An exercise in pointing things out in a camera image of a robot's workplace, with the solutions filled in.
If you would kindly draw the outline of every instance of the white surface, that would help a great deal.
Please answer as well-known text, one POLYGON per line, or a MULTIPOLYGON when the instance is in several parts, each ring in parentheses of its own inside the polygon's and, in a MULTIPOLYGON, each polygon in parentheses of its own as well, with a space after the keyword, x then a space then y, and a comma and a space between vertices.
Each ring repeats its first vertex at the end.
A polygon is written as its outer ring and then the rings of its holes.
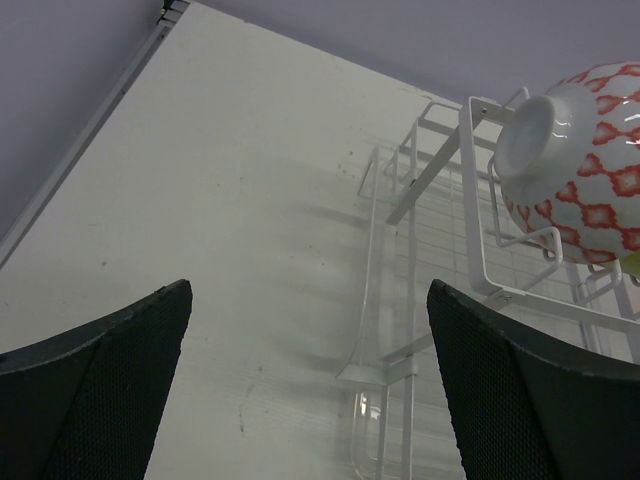
POLYGON ((0 351, 187 278, 147 477, 352 478, 333 374, 360 301, 357 181, 423 95, 193 5, 0 272, 0 351))

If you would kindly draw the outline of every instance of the stain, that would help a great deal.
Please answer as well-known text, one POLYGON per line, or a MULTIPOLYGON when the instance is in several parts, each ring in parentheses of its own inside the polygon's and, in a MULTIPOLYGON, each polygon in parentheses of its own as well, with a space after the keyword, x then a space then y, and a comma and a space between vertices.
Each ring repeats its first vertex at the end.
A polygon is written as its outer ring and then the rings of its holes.
POLYGON ((240 427, 240 433, 244 436, 244 421, 242 420, 242 405, 238 405, 238 424, 240 427))

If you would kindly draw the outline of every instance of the white wire dish rack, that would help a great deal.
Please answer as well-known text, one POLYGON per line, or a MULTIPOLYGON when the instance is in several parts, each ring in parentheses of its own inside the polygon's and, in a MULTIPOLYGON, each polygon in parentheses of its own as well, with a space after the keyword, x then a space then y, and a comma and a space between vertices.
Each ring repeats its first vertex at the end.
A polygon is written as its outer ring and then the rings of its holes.
POLYGON ((495 140, 527 98, 432 101, 400 146, 375 148, 359 194, 370 230, 359 337, 339 379, 359 388, 352 456, 362 478, 462 479, 425 308, 439 278, 484 304, 574 345, 640 363, 620 265, 565 262, 559 232, 522 235, 492 170, 495 140), (551 233, 557 255, 532 242, 551 233))

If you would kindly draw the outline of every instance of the wall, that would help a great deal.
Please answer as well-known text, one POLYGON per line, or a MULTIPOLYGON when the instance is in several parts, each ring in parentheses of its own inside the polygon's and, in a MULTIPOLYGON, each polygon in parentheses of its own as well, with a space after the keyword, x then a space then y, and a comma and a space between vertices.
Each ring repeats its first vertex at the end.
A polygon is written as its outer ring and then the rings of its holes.
POLYGON ((135 55, 161 0, 4 2, 0 238, 135 55))

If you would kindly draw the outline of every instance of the patterned bowl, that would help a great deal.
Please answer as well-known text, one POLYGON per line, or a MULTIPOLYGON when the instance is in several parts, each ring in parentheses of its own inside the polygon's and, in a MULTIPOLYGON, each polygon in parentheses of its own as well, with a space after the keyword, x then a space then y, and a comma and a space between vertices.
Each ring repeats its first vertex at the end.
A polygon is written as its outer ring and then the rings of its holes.
MULTIPOLYGON (((640 63, 598 65, 524 102, 495 169, 516 225, 557 227, 567 260, 640 250, 640 63)), ((552 249, 550 236, 538 241, 552 249)))

